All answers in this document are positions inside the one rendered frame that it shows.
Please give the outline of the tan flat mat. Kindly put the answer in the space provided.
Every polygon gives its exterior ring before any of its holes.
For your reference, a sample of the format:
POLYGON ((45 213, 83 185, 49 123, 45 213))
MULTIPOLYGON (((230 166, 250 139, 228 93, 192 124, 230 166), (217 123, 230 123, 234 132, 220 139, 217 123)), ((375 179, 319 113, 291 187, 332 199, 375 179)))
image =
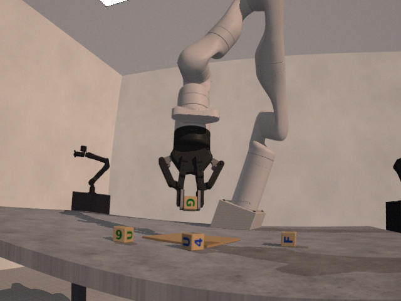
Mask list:
MULTIPOLYGON (((182 233, 142 236, 142 238, 149 239, 149 240, 163 241, 163 242, 168 242, 168 243, 175 243, 175 244, 181 245, 182 233)), ((221 236, 204 235, 204 248, 223 245, 226 243, 231 243, 231 242, 239 241, 239 240, 240 240, 240 238, 228 238, 228 237, 221 237, 221 236)))

